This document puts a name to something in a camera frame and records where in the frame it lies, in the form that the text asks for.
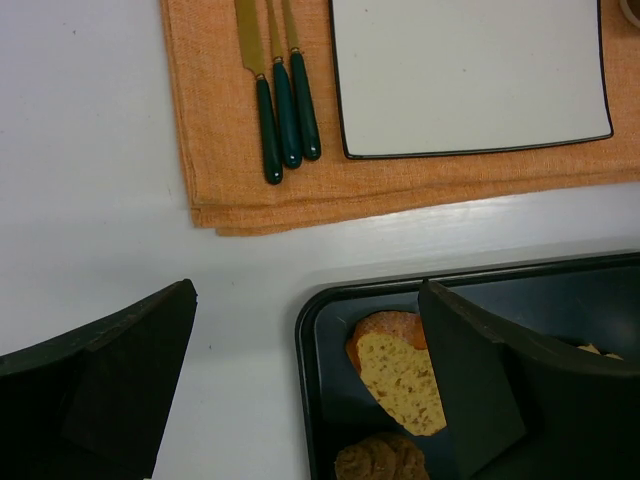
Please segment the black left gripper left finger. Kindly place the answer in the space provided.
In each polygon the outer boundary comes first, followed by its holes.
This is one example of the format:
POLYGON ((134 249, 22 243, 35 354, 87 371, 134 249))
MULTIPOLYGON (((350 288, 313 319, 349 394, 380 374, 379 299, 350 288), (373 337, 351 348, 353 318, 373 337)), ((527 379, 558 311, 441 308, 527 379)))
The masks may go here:
POLYGON ((2 478, 151 478, 196 307, 184 279, 3 355, 2 478))

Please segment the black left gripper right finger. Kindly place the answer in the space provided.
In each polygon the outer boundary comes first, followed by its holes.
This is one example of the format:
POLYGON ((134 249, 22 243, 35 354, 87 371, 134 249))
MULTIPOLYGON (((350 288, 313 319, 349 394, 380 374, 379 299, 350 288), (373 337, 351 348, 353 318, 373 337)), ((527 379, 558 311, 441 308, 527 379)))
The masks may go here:
POLYGON ((638 364, 519 326, 435 281, 419 307, 461 478, 638 478, 638 364))

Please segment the toasted bread slice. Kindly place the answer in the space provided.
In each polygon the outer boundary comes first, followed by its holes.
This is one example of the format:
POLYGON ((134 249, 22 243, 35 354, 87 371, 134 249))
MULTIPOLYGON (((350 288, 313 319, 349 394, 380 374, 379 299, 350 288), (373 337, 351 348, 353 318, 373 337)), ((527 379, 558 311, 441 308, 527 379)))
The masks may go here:
POLYGON ((579 344, 576 346, 577 349, 587 351, 596 355, 604 356, 607 358, 622 360, 622 357, 616 353, 608 352, 602 349, 597 348, 594 344, 579 344))

